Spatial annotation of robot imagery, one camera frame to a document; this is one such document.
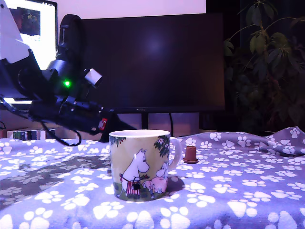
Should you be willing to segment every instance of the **houseplant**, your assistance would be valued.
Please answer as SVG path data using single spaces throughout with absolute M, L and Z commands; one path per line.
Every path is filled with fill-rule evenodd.
M 270 28 L 281 20 L 291 20 L 292 27 L 305 17 L 274 21 L 277 10 L 267 0 L 256 0 L 244 10 L 247 26 L 224 41 L 225 86 L 239 120 L 238 129 L 258 134 L 302 125 L 305 48 L 296 37 L 270 34 Z M 247 29 L 252 32 L 247 47 L 234 48 L 231 39 Z

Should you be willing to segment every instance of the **moomin character illustration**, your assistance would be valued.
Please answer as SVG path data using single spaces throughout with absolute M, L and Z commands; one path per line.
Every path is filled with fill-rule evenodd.
M 149 165 L 145 159 L 145 152 L 146 150 L 140 149 L 137 154 L 134 154 L 134 158 L 128 168 L 123 174 L 120 173 L 122 190 L 120 194 L 117 194 L 117 197 L 122 194 L 123 190 L 125 191 L 125 196 L 128 194 L 140 195 L 140 181 L 149 178 L 147 175 L 140 177 L 139 174 L 139 172 L 146 173 L 149 170 Z
M 163 163 L 162 167 L 160 170 L 156 172 L 155 178 L 152 180 L 148 180 L 143 182 L 143 188 L 148 188 L 151 198 L 154 198 L 154 193 L 165 193 L 166 189 L 166 182 L 167 182 L 167 177 L 168 177 L 168 165 L 167 163 Z

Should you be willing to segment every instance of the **monitor stand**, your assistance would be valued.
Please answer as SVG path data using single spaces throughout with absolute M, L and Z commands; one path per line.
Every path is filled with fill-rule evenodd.
M 148 113 L 141 113 L 141 129 L 148 130 Z

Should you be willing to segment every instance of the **small terracotta pot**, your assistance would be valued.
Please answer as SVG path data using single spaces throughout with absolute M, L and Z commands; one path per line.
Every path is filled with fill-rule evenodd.
M 187 146 L 185 150 L 185 158 L 183 161 L 187 164 L 195 164 L 198 162 L 196 157 L 196 147 L 195 146 Z

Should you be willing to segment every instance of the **mug handle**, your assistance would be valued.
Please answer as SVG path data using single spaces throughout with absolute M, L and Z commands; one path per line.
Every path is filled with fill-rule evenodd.
M 182 157 L 182 147 L 181 147 L 179 140 L 175 137 L 171 137 L 171 143 L 175 146 L 176 152 L 175 152 L 175 157 L 174 157 L 173 161 L 168 166 L 168 171 L 172 171 L 172 170 L 176 169 L 176 167 L 179 164 L 179 162 L 181 161 L 181 157 Z

